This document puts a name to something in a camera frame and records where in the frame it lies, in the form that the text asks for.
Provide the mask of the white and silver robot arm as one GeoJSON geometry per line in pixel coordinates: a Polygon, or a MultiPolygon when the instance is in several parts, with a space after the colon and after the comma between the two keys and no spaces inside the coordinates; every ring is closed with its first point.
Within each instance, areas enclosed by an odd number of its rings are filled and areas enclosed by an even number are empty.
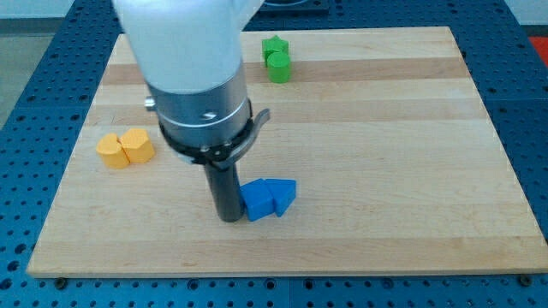
{"type": "Polygon", "coordinates": [[[253,114],[241,31],[262,0],[115,0],[113,7],[172,149],[227,169],[270,118],[253,114]]]}

